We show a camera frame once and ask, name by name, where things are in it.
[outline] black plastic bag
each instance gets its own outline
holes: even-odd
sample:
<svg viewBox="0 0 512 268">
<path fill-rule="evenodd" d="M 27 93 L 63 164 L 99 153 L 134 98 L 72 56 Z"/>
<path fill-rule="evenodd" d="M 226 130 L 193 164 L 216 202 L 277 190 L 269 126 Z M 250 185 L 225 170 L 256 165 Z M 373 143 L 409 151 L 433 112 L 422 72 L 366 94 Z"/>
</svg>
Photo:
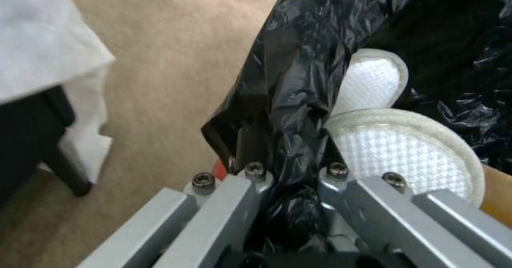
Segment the black plastic bag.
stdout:
<svg viewBox="0 0 512 268">
<path fill-rule="evenodd" d="M 415 6 L 414 3 L 419 1 L 430 1 L 432 4 L 427 8 L 421 4 Z M 484 134 L 499 132 L 500 139 L 503 140 L 501 145 L 510 145 L 510 135 L 508 138 L 506 135 L 506 131 L 510 131 L 510 110 L 507 110 L 510 108 L 506 107 L 507 102 L 510 104 L 510 94 L 505 88 L 501 89 L 501 86 L 497 88 L 500 91 L 496 95 L 484 96 L 481 90 L 468 94 L 472 86 L 463 80 L 463 77 L 472 77 L 471 79 L 480 83 L 488 80 L 481 75 L 471 75 L 475 67 L 481 66 L 482 70 L 479 71 L 484 71 L 485 67 L 497 70 L 494 73 L 496 80 L 502 79 L 503 87 L 506 86 L 505 79 L 510 79 L 505 71 L 509 69 L 509 64 L 506 63 L 507 45 L 510 43 L 510 38 L 507 38 L 508 30 L 505 29 L 506 32 L 500 36 L 499 29 L 494 31 L 488 25 L 492 23 L 491 26 L 495 27 L 501 22 L 505 22 L 504 26 L 508 25 L 510 2 L 479 0 L 475 3 L 475 8 L 492 3 L 492 9 L 483 9 L 483 20 L 476 21 L 479 25 L 472 26 L 468 24 L 472 24 L 480 15 L 464 10 L 465 6 L 472 4 L 472 0 L 278 0 L 252 46 L 236 84 L 202 128 L 205 139 L 225 166 L 228 165 L 229 157 L 234 156 L 237 150 L 238 130 L 257 126 L 262 131 L 262 138 L 265 140 L 263 142 L 266 144 L 253 149 L 268 149 L 268 153 L 264 153 L 267 155 L 265 164 L 274 173 L 276 185 L 262 203 L 261 217 L 255 224 L 258 235 L 251 239 L 258 242 L 254 239 L 259 237 L 261 243 L 266 239 L 273 246 L 291 250 L 311 248 L 311 244 L 315 243 L 313 246 L 317 250 L 326 250 L 327 232 L 314 189 L 319 169 L 329 161 L 339 158 L 339 154 L 322 126 L 334 105 L 351 55 L 366 42 L 368 47 L 397 53 L 409 66 L 410 89 L 401 98 L 398 107 L 418 111 L 436 120 L 442 116 L 453 124 L 450 127 L 455 131 L 455 128 L 466 125 L 469 122 L 467 119 L 478 118 L 481 124 L 485 118 L 484 123 L 488 123 L 488 129 L 483 129 Z M 451 4 L 453 11 L 442 11 L 442 6 L 446 4 Z M 468 14 L 455 15 L 461 11 Z M 439 12 L 443 13 L 444 20 L 450 20 L 459 27 L 459 34 L 456 36 L 461 40 L 460 45 L 452 49 L 448 37 L 450 34 L 443 34 L 446 41 L 443 45 L 450 49 L 443 50 L 445 54 L 442 54 L 442 60 L 458 57 L 454 53 L 468 53 L 467 57 L 459 57 L 461 65 L 450 66 L 450 69 L 437 65 L 441 61 L 435 61 L 438 51 L 429 53 L 429 49 L 436 47 L 419 46 L 408 54 L 407 47 L 415 42 L 415 34 L 410 34 L 408 40 L 400 38 L 402 34 L 407 35 L 414 31 L 411 27 L 421 22 L 422 14 L 417 13 L 424 13 L 434 21 L 436 13 Z M 410 25 L 401 25 L 400 21 L 409 21 Z M 435 22 L 427 23 L 432 30 L 439 29 L 434 25 Z M 480 32 L 488 28 L 488 37 L 482 36 L 473 27 L 478 27 Z M 390 35 L 400 45 L 387 41 L 386 38 Z M 466 44 L 463 43 L 464 36 L 473 35 L 475 37 L 467 39 Z M 499 46 L 492 40 L 506 41 Z M 473 53 L 459 49 L 469 46 L 474 49 Z M 429 61 L 417 61 L 416 55 L 428 55 L 424 58 Z M 479 55 L 492 61 L 490 64 L 473 63 Z M 505 70 L 496 68 L 500 64 Z M 443 71 L 443 76 L 429 67 Z M 418 72 L 425 73 L 419 73 L 420 76 L 413 75 Z M 466 84 L 466 87 L 453 90 L 450 83 L 457 87 Z M 496 82 L 492 82 L 487 87 L 495 84 Z M 481 84 L 477 82 L 473 86 L 481 87 Z M 438 108 L 443 105 L 437 104 L 429 106 L 431 101 L 442 103 L 444 107 Z M 499 111 L 500 115 L 496 116 L 489 109 Z M 485 143 L 486 138 L 479 135 L 482 133 L 473 135 L 477 138 L 476 142 Z M 495 154 L 489 156 L 491 158 L 499 158 L 501 163 L 506 162 L 506 157 L 496 157 Z"/>
<path fill-rule="evenodd" d="M 441 122 L 482 162 L 512 174 L 509 4 L 411 0 L 365 47 L 396 53 L 408 65 L 409 88 L 395 108 Z"/>
</svg>

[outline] beige carpet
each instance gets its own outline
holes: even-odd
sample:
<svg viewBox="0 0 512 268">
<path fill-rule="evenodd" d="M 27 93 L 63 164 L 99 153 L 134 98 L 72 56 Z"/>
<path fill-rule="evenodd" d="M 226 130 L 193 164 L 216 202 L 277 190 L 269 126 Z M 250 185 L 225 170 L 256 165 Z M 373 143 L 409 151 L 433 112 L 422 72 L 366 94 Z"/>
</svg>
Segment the beige carpet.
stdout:
<svg viewBox="0 0 512 268">
<path fill-rule="evenodd" d="M 75 0 L 118 59 L 103 129 L 114 143 L 86 197 L 44 172 L 14 195 L 0 211 L 0 267 L 73 267 L 162 187 L 209 171 L 200 127 L 275 1 Z"/>
</svg>

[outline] metal bar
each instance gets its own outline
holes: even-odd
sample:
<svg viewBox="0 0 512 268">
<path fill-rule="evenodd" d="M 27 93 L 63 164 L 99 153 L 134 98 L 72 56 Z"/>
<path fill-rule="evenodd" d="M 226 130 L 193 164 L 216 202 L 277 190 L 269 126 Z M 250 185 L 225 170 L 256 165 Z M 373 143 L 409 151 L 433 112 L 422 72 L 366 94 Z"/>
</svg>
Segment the metal bar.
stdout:
<svg viewBox="0 0 512 268">
<path fill-rule="evenodd" d="M 209 268 L 226 249 L 242 250 L 260 201 L 250 180 L 228 175 L 154 268 Z"/>
<path fill-rule="evenodd" d="M 503 224 L 449 190 L 417 195 L 412 201 L 492 265 L 512 267 L 512 234 Z"/>
<path fill-rule="evenodd" d="M 193 197 L 164 188 L 78 267 L 148 267 L 196 211 Z"/>
<path fill-rule="evenodd" d="M 319 181 L 322 202 L 334 206 L 370 250 L 400 248 L 420 267 L 490 267 L 380 177 L 345 183 L 324 171 Z"/>
</svg>

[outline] white cloth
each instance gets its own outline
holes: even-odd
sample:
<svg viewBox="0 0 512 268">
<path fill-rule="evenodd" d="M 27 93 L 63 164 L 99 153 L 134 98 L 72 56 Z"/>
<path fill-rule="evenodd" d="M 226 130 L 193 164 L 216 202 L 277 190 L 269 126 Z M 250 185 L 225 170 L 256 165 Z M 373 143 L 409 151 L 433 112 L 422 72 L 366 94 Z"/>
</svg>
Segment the white cloth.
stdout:
<svg viewBox="0 0 512 268">
<path fill-rule="evenodd" d="M 112 141 L 98 129 L 114 60 L 71 0 L 0 0 L 0 104 L 63 84 L 77 121 L 61 145 L 92 182 Z"/>
<path fill-rule="evenodd" d="M 448 127 L 396 109 L 363 109 L 330 118 L 326 128 L 356 179 L 395 172 L 414 193 L 450 189 L 475 206 L 485 193 L 482 165 Z"/>
<path fill-rule="evenodd" d="M 359 49 L 352 55 L 331 117 L 366 108 L 390 108 L 408 81 L 407 65 L 391 52 Z"/>
</svg>

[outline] white mesh fabric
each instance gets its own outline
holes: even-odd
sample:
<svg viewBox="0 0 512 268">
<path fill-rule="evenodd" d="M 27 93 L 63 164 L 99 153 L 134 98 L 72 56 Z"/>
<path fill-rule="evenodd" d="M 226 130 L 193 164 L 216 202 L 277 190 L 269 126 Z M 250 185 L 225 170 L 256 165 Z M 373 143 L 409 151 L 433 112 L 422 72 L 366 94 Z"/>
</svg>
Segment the white mesh fabric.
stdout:
<svg viewBox="0 0 512 268">
<path fill-rule="evenodd" d="M 365 108 L 389 108 L 404 90 L 408 71 L 395 54 L 361 49 L 352 57 L 331 115 Z"/>
<path fill-rule="evenodd" d="M 472 184 L 464 162 L 440 142 L 400 126 L 359 126 L 334 139 L 356 179 L 399 173 L 415 194 L 448 188 L 464 199 Z"/>
<path fill-rule="evenodd" d="M 448 188 L 475 206 L 482 203 L 478 157 L 439 122 L 409 111 L 364 109 L 331 117 L 326 128 L 356 179 L 397 172 L 414 193 Z"/>
</svg>

